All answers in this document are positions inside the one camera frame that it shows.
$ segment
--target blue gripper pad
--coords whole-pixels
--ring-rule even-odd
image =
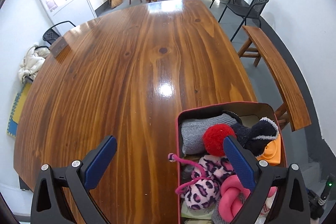
[[[117,140],[113,136],[106,136],[96,149],[85,156],[80,177],[87,191],[97,187],[116,151]]]
[[[256,158],[251,151],[242,148],[233,136],[224,139],[223,148],[243,187],[253,191],[259,176]]]

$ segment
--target pink rope toy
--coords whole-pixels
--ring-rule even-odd
[[[175,190],[176,194],[184,195],[185,204],[189,208],[193,210],[205,209],[217,202],[220,195],[220,186],[214,180],[212,173],[207,172],[202,165],[191,160],[181,159],[172,153],[168,155],[168,159],[172,162],[179,161],[184,164],[190,164],[194,168],[199,169],[199,174],[194,171],[192,173],[192,180],[180,185]]]
[[[268,198],[273,196],[276,191],[276,187],[271,187]],[[247,199],[250,190],[242,186],[237,175],[232,175],[223,182],[220,193],[222,198],[218,205],[219,215],[224,221],[231,222],[243,206],[238,195],[242,193],[244,198]]]
[[[200,165],[200,164],[198,164],[198,163],[196,163],[196,162],[194,162],[194,161],[192,161],[192,160],[181,159],[181,158],[179,158],[177,155],[175,155],[175,154],[173,154],[173,153],[170,153],[170,154],[168,155],[168,159],[169,159],[170,162],[178,161],[178,162],[180,162],[180,163],[182,163],[182,164],[189,164],[189,165],[192,165],[192,166],[196,167],[197,169],[199,169],[199,171],[200,171],[200,173],[201,173],[201,176],[200,176],[200,177],[193,178],[191,181],[186,182],[186,183],[181,184],[180,186],[178,186],[178,187],[176,188],[176,190],[175,190],[175,193],[176,193],[177,195],[179,195],[179,194],[184,194],[184,193],[187,191],[187,189],[185,189],[186,187],[195,184],[195,183],[198,182],[199,180],[202,180],[202,179],[204,179],[204,180],[211,180],[210,177],[207,177],[207,175],[206,175],[206,173],[205,173],[205,170],[204,170],[203,166]]]

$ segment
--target small wooden block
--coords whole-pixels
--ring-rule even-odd
[[[53,57],[57,57],[59,53],[68,45],[64,37],[59,37],[56,41],[50,45],[49,50]]]

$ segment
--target gray floor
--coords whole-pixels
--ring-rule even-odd
[[[207,7],[209,7],[212,0],[202,1]],[[220,1],[216,0],[210,9],[211,13],[216,19],[219,19],[221,13],[225,8],[225,4],[221,3]],[[107,9],[100,16],[139,4],[141,4],[140,0],[132,0],[131,5],[129,5],[129,0],[124,0],[120,6],[114,9]],[[242,19],[240,17],[236,16],[233,12],[227,9],[224,17],[220,22],[220,25],[229,38],[232,37],[238,25],[241,23],[241,20]],[[255,24],[251,20],[247,21],[247,25],[255,26]],[[245,34],[245,32],[242,29],[239,30],[238,34],[232,41],[234,48],[238,51],[243,43],[246,41],[246,39],[247,35]],[[263,59],[261,59],[257,67],[253,66],[254,59],[252,58],[241,58],[241,62],[243,63],[247,71],[258,102],[268,103],[270,106],[273,107],[274,110],[277,109],[282,104],[282,99],[278,88],[273,80],[273,77],[269,72]],[[287,125],[282,130],[282,136],[286,150],[287,163],[297,163],[302,171],[306,187],[312,189],[318,194],[321,194],[325,185],[325,181],[321,180],[320,178],[320,163],[313,162],[308,157],[305,130],[301,129],[292,132],[290,125]],[[330,200],[327,202],[325,208],[326,213],[323,215],[323,218],[331,210],[334,203],[335,200]]]

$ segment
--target broom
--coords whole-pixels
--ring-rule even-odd
[[[115,8],[119,6],[121,3],[123,3],[123,0],[110,0],[111,2],[111,8]]]

